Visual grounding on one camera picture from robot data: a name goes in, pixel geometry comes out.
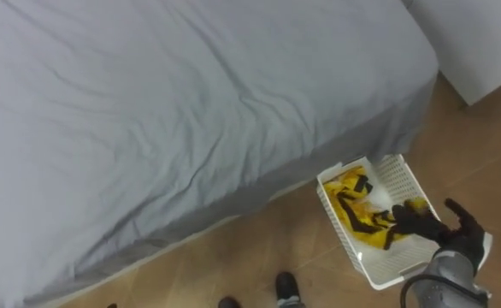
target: wooden floor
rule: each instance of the wooden floor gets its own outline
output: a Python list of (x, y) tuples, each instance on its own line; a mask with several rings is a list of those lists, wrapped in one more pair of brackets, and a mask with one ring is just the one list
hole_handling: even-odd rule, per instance
[[(471, 108), (439, 77), (426, 125), (406, 156), (439, 210), (452, 197), (494, 235), (478, 282), (501, 307), (501, 88)], [(315, 184), (272, 202), (111, 281), (63, 308), (212, 308), (230, 294), (274, 308), (272, 282), (291, 270), (310, 308), (398, 307), (400, 286), (376, 292), (340, 247)]]

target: black shoe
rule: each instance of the black shoe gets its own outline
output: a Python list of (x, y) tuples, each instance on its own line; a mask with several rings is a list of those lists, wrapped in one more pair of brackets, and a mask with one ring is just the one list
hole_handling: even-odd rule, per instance
[(241, 305), (234, 298), (227, 296), (218, 302), (218, 308), (241, 308)]
[(285, 302), (300, 302), (298, 284), (296, 283), (296, 278), (291, 273), (283, 272), (277, 275), (275, 279), (275, 291), (277, 292), (278, 306), (282, 306)]

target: black glove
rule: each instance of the black glove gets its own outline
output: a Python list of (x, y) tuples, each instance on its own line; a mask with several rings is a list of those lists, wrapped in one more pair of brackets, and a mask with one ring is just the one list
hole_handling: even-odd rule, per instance
[(476, 274), (484, 257), (484, 229), (458, 202), (448, 198), (445, 205), (459, 218), (460, 228), (450, 230), (430, 210), (418, 212), (409, 204), (393, 206), (396, 227), (405, 234), (417, 234), (436, 241), (440, 246), (438, 252), (450, 250), (461, 253), (471, 261)]
[(445, 244), (445, 234), (450, 229), (439, 221), (430, 209), (416, 210), (408, 202), (392, 207), (393, 217), (397, 224), (392, 228), (399, 234), (417, 234), (428, 240), (436, 241), (439, 246)]
[(460, 228), (444, 235), (445, 244), (441, 246), (441, 251), (461, 253), (471, 261), (476, 274), (484, 257), (484, 228), (458, 202), (448, 198), (445, 205), (459, 218)]

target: mattress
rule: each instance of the mattress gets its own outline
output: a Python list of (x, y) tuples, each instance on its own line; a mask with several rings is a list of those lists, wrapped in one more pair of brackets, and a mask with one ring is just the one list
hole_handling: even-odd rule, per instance
[(0, 307), (405, 151), (436, 73), (398, 0), (0, 1)]

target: white cabinet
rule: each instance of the white cabinet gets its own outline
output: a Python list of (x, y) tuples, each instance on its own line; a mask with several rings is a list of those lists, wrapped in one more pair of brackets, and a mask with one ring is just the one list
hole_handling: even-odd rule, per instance
[(415, 0), (409, 11), (468, 104), (501, 86), (501, 0)]

